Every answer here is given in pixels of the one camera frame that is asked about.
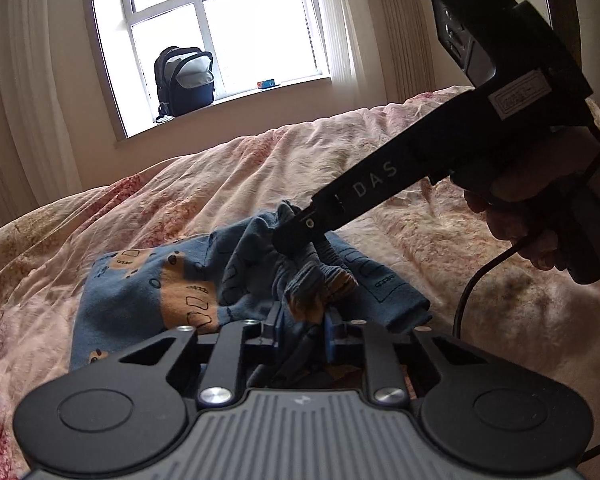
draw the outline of black handheld device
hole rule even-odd
[[[426,176],[450,176],[494,205],[547,222],[558,235],[558,267],[577,283],[600,279],[600,204],[565,178],[534,199],[504,203],[490,193],[502,168],[563,126],[595,128],[592,94],[570,53],[528,2],[432,0],[438,39],[475,86],[421,118],[312,197],[274,233],[293,253]]]
[[[13,417],[27,480],[582,478],[577,393],[428,327],[331,308],[325,357],[363,367],[362,389],[245,389],[276,360],[280,318],[175,328],[33,390]]]

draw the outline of screw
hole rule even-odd
[[[234,394],[231,393],[231,390],[227,390],[222,386],[212,386],[202,390],[199,396],[200,400],[207,404],[224,404],[231,400]]]
[[[374,399],[380,404],[398,404],[405,398],[406,394],[400,388],[380,388],[374,393]]]

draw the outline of folded blue garment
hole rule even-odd
[[[264,320],[279,301],[280,362],[256,371],[250,384],[261,384],[289,380],[306,363],[327,306],[392,332],[430,319],[423,295],[333,233],[293,258],[279,254],[272,232],[298,211],[283,202],[208,235],[100,257],[80,300],[71,370],[175,326],[209,333],[233,320]]]

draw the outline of hand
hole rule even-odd
[[[539,142],[513,167],[494,181],[491,192],[506,202],[520,202],[538,194],[557,178],[584,171],[600,150],[600,144],[586,128],[567,128]],[[589,181],[589,187],[600,198],[600,168]],[[482,197],[465,191],[469,209],[485,212],[489,229],[498,240],[515,244],[528,234],[524,219],[510,212],[496,210]],[[547,230],[524,250],[520,256],[541,270],[550,270],[556,263],[558,237]]]

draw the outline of backpack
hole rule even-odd
[[[158,87],[159,121],[164,116],[177,117],[214,101],[214,58],[194,46],[165,48],[154,63]]]

